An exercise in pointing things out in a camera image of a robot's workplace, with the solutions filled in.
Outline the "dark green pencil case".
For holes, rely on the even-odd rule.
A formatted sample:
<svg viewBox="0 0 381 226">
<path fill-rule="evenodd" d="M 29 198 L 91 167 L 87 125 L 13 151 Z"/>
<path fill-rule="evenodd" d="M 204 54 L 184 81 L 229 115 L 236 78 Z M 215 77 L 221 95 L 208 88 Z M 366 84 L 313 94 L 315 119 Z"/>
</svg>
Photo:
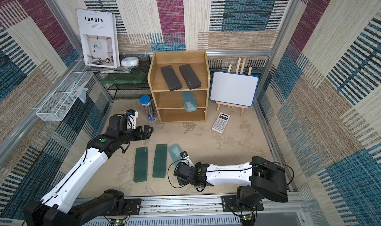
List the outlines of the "dark green pencil case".
<svg viewBox="0 0 381 226">
<path fill-rule="evenodd" d="M 136 149 L 135 168 L 134 168 L 134 182 L 147 181 L 148 172 L 148 147 L 141 147 Z"/>
<path fill-rule="evenodd" d="M 155 148 L 153 178 L 165 178 L 167 165 L 167 144 L 157 144 Z"/>
</svg>

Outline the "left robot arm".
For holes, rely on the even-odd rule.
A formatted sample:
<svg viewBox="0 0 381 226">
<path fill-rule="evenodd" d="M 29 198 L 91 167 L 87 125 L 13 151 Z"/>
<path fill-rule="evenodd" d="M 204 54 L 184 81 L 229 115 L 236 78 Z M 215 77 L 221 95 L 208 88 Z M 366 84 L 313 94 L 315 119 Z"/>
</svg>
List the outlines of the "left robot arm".
<svg viewBox="0 0 381 226">
<path fill-rule="evenodd" d="M 108 213 L 126 213 L 123 192 L 109 189 L 101 196 L 74 206 L 84 186 L 96 171 L 117 151 L 127 151 L 123 145 L 151 138 L 154 128 L 137 126 L 138 113 L 132 109 L 115 114 L 109 119 L 105 133 L 90 140 L 85 151 L 68 174 L 40 201 L 31 201 L 23 209 L 27 226 L 82 226 L 98 216 Z"/>
</svg>

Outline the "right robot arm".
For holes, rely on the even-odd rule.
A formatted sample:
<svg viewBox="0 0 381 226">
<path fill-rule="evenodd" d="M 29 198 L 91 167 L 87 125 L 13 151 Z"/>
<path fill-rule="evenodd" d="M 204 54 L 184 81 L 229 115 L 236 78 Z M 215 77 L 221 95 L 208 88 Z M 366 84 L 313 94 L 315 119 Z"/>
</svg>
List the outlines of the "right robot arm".
<svg viewBox="0 0 381 226">
<path fill-rule="evenodd" d="M 222 184 L 238 185 L 235 204 L 254 207 L 263 199 L 288 202 L 286 171 L 281 163 L 254 156 L 238 165 L 215 165 L 197 162 L 188 156 L 177 163 L 173 175 L 179 186 L 192 185 L 198 192 Z"/>
</svg>

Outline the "light blue pencil case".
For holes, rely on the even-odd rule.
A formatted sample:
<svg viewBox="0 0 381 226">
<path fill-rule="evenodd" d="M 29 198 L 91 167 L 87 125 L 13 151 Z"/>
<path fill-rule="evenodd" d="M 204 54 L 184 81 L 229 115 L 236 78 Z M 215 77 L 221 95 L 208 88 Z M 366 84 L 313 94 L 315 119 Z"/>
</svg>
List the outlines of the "light blue pencil case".
<svg viewBox="0 0 381 226">
<path fill-rule="evenodd" d="M 168 147 L 168 153 L 172 159 L 172 162 L 178 162 L 181 160 L 182 149 L 179 144 L 172 144 Z"/>
<path fill-rule="evenodd" d="M 193 91 L 182 92 L 182 98 L 186 112 L 194 112 L 197 110 L 197 103 Z"/>
</svg>

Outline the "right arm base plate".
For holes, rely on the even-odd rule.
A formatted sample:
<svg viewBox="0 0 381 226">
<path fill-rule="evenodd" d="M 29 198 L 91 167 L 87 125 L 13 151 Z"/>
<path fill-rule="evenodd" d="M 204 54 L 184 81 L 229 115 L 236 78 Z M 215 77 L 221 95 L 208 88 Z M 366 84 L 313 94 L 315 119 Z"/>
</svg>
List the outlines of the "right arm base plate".
<svg viewBox="0 0 381 226">
<path fill-rule="evenodd" d="M 246 212 L 246 211 L 253 211 L 254 213 L 256 211 L 263 211 L 264 206 L 262 202 L 256 202 L 253 205 L 248 205 L 245 203 L 240 202 L 236 195 L 223 195 L 221 196 L 221 202 L 223 207 L 223 212 Z"/>
</svg>

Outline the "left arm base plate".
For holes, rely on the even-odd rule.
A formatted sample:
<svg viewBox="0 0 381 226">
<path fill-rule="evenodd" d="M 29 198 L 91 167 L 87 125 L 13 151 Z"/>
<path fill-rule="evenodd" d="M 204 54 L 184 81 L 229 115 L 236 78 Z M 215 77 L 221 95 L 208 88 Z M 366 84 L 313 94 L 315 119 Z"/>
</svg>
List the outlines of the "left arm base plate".
<svg viewBox="0 0 381 226">
<path fill-rule="evenodd" d="M 140 207 L 141 207 L 141 198 L 130 198 L 125 199 L 125 205 L 123 207 L 124 211 L 122 212 L 122 215 L 124 216 L 137 216 L 140 214 Z"/>
</svg>

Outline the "black pencil case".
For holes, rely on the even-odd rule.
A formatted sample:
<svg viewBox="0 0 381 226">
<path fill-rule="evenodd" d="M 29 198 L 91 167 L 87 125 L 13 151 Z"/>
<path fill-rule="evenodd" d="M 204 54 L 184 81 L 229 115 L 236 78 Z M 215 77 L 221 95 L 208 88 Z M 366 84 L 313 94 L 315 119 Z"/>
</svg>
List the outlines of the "black pencil case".
<svg viewBox="0 0 381 226">
<path fill-rule="evenodd" d="M 160 70 L 170 91 L 182 88 L 182 84 L 172 66 L 165 66 L 160 68 Z"/>
<path fill-rule="evenodd" d="M 190 64 L 180 66 L 179 70 L 190 90 L 201 87 L 201 81 L 197 77 Z"/>
</svg>

